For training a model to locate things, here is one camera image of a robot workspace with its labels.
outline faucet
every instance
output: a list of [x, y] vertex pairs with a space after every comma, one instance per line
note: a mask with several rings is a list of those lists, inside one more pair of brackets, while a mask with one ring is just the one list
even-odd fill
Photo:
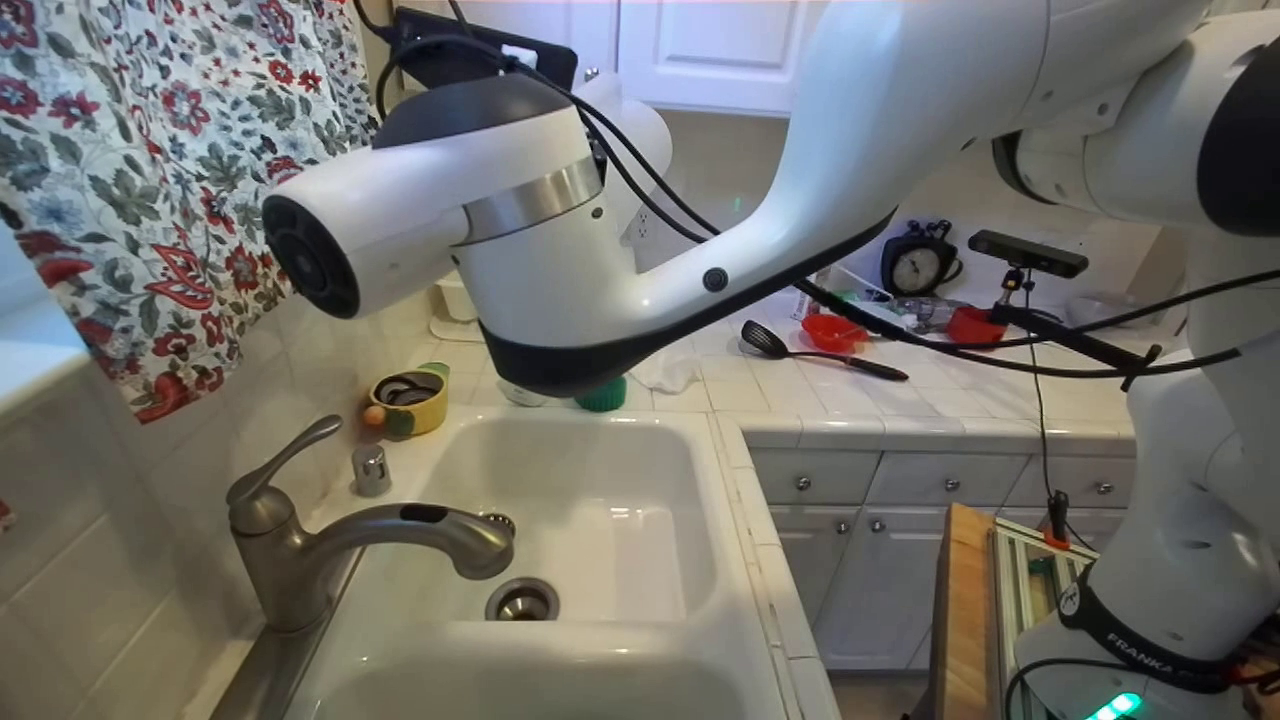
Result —
[[385, 502], [352, 510], [312, 534], [296, 520], [296, 502], [272, 488], [272, 475], [332, 431], [341, 431], [341, 415], [315, 420], [227, 488], [232, 534], [267, 626], [315, 626], [366, 542], [439, 547], [467, 581], [499, 575], [512, 563], [516, 523], [499, 510], [474, 514], [439, 502]]

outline floral curtain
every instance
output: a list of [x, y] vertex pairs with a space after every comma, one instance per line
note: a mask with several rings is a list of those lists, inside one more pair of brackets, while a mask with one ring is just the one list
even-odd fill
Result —
[[350, 0], [0, 0], [0, 219], [146, 425], [289, 290], [264, 188], [370, 133]]

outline white tile countertop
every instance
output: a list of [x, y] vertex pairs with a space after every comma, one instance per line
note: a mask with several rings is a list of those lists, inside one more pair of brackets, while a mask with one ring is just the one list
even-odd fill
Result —
[[[866, 356], [906, 366], [907, 385], [885, 385], [858, 377], [824, 359], [762, 359], [738, 341], [743, 320], [767, 324], [792, 347], [802, 347], [795, 324], [802, 298], [779, 290], [762, 298], [628, 371], [628, 399], [619, 412], [665, 415], [695, 412], [717, 425], [722, 469], [738, 510], [738, 532], [756, 582], [756, 610], [767, 635], [779, 694], [788, 720], [840, 720], [828, 672], [808, 632], [779, 534], [771, 526], [750, 438], [756, 448], [1037, 448], [1040, 412], [1030, 377], [976, 366], [926, 347], [867, 342]], [[435, 324], [432, 341], [414, 352], [419, 359], [445, 359], [451, 366], [451, 407], [512, 407], [488, 352], [474, 328]], [[1040, 364], [1094, 366], [1063, 347], [1040, 347]], [[1051, 448], [1111, 451], [1131, 445], [1124, 392], [1115, 378], [1040, 378], [1043, 427]], [[512, 412], [565, 412], [570, 399], [544, 399], [544, 407]], [[350, 490], [332, 490], [307, 523], [323, 523], [352, 508]], [[247, 645], [232, 645], [209, 672], [209, 689], [190, 717], [209, 717], [222, 689], [235, 672]]]

